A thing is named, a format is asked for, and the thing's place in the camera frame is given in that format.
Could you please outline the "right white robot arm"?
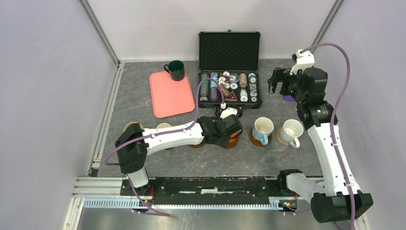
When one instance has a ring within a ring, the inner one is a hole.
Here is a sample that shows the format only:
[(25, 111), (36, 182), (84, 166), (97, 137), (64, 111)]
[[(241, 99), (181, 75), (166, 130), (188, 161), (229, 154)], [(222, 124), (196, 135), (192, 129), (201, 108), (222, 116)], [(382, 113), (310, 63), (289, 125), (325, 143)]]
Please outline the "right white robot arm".
[(328, 74), (315, 67), (296, 73), (292, 68), (275, 68), (268, 79), (270, 93), (282, 83), (280, 94), (296, 101), (298, 117), (313, 142), (324, 176), (324, 185), (320, 185), (298, 169), (281, 170), (276, 188), (283, 196), (295, 192), (305, 199), (319, 223), (348, 220), (353, 224), (373, 205), (373, 198), (361, 191), (340, 146), (334, 106), (324, 99), (327, 79)]

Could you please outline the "black poker chip case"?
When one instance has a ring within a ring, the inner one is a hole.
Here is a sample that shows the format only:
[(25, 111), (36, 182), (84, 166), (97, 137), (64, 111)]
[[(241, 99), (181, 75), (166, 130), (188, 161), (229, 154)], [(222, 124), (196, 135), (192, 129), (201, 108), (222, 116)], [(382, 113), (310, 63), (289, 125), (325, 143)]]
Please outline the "black poker chip case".
[(225, 102), (241, 117), (244, 109), (261, 107), (260, 38), (260, 32), (199, 33), (200, 108), (213, 108), (219, 116)]

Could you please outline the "wooden coaster five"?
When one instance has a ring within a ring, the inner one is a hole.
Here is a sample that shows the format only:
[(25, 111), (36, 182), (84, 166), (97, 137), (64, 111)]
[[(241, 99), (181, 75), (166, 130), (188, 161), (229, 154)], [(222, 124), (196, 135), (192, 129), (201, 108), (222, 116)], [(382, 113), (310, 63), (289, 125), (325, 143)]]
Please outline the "wooden coaster five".
[(249, 132), (249, 139), (250, 139), (250, 141), (251, 141), (254, 145), (259, 146), (259, 147), (265, 147), (265, 146), (267, 146), (268, 144), (271, 143), (271, 141), (272, 141), (272, 134), (270, 134), (270, 135), (267, 137), (267, 141), (268, 141), (267, 144), (266, 144), (266, 145), (263, 145), (260, 140), (257, 140), (257, 139), (254, 138), (254, 136), (253, 136), (253, 130), (254, 130), (254, 128), (251, 128), (251, 130), (250, 130), (250, 132)]

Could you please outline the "wooden coaster four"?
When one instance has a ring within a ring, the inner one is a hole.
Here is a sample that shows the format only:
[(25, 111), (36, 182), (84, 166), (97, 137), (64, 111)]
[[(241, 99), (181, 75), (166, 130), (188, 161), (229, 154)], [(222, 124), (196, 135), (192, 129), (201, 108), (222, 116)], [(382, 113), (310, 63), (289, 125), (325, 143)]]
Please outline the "wooden coaster four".
[(230, 139), (228, 146), (226, 146), (225, 149), (232, 149), (232, 148), (236, 147), (238, 143), (239, 143), (239, 137)]

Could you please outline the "orange mug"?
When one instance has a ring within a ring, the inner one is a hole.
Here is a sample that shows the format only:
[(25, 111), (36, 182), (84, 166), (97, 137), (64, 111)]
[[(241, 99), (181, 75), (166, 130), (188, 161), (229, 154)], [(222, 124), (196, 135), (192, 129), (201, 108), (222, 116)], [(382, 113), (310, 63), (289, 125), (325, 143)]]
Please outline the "orange mug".
[(229, 143), (239, 142), (239, 132), (235, 132), (230, 136)]

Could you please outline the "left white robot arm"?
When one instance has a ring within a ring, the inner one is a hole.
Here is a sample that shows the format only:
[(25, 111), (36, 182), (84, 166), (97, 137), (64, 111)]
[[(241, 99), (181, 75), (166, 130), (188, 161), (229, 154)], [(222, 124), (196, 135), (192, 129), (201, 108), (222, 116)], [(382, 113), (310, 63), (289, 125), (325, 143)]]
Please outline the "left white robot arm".
[(115, 153), (122, 174), (126, 174), (132, 189), (138, 195), (150, 190), (145, 169), (147, 156), (161, 150), (184, 145), (217, 145), (230, 148), (243, 127), (236, 115), (225, 118), (201, 116), (184, 125), (148, 129), (139, 124), (130, 125), (115, 142)]

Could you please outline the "cream mug dark handle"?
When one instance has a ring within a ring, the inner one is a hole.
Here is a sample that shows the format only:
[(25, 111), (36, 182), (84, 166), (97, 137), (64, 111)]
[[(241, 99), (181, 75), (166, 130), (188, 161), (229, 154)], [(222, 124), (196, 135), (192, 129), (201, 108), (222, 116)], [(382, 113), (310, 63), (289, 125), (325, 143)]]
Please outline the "cream mug dark handle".
[(162, 122), (162, 123), (159, 123), (158, 125), (156, 125), (155, 129), (169, 128), (169, 127), (172, 127), (171, 123)]

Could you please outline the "light blue mug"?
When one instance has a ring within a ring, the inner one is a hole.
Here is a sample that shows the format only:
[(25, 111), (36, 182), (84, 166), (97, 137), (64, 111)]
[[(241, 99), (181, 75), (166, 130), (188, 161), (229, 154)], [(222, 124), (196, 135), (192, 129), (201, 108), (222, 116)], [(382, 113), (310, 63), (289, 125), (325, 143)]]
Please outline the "light blue mug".
[(260, 117), (254, 122), (253, 136), (260, 140), (263, 145), (267, 144), (267, 137), (274, 131), (273, 122), (266, 117)]

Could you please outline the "wooden coaster three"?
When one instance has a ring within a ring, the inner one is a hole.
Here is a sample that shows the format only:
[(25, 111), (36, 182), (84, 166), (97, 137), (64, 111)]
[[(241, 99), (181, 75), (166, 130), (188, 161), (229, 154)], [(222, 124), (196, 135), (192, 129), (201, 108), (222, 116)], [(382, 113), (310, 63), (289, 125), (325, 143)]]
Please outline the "wooden coaster three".
[(205, 144), (195, 144), (195, 145), (189, 145), (192, 148), (201, 148), (203, 147)]

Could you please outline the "beige ceramic mug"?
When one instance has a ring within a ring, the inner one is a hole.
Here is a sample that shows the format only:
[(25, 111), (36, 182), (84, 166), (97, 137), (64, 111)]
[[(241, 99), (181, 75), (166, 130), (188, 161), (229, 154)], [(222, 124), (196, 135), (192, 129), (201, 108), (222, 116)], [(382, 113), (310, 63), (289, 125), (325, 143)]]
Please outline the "beige ceramic mug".
[(130, 123), (125, 125), (124, 132), (126, 132), (127, 130), (138, 132), (138, 131), (141, 131), (143, 129), (144, 129), (144, 126), (141, 123), (139, 123), (139, 122), (130, 122)]

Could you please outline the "pink serving tray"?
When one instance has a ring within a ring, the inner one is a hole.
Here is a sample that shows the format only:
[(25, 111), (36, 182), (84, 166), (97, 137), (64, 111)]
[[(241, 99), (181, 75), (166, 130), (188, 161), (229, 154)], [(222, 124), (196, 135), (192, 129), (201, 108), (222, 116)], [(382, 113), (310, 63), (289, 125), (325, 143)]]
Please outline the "pink serving tray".
[(162, 71), (149, 77), (153, 113), (165, 118), (191, 112), (195, 109), (188, 73), (180, 81), (174, 81), (170, 74)]

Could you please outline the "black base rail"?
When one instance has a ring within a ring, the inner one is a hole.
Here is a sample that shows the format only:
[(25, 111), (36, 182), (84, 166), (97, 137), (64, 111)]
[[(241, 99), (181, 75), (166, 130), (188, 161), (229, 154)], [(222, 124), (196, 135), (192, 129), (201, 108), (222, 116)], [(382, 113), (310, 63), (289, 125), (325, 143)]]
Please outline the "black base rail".
[(155, 177), (136, 189), (154, 205), (262, 205), (270, 197), (299, 199), (275, 177)]

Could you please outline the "white mug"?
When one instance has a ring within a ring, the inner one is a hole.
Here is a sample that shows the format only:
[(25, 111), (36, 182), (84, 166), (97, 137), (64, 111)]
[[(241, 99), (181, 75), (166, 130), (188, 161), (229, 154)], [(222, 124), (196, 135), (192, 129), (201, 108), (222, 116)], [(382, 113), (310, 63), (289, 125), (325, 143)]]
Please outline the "white mug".
[(301, 146), (298, 138), (303, 134), (303, 132), (304, 127), (298, 120), (288, 119), (281, 127), (280, 136), (283, 141), (289, 142), (291, 146), (297, 149)]

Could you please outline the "purple metronome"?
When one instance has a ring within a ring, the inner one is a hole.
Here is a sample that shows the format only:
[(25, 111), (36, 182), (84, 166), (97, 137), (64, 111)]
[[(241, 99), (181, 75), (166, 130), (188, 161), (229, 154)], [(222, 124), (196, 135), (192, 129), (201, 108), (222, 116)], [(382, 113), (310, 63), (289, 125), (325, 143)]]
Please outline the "purple metronome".
[(282, 99), (288, 102), (296, 102), (296, 100), (291, 95), (283, 95)]

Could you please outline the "dark green mug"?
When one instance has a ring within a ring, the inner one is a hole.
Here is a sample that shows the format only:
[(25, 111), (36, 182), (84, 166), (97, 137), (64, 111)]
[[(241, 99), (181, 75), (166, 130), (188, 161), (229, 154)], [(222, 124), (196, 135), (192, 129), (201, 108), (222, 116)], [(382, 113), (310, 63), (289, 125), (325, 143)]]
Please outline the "dark green mug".
[(164, 70), (170, 74), (174, 81), (181, 81), (185, 76), (184, 63), (180, 60), (173, 60), (169, 64), (165, 64)]

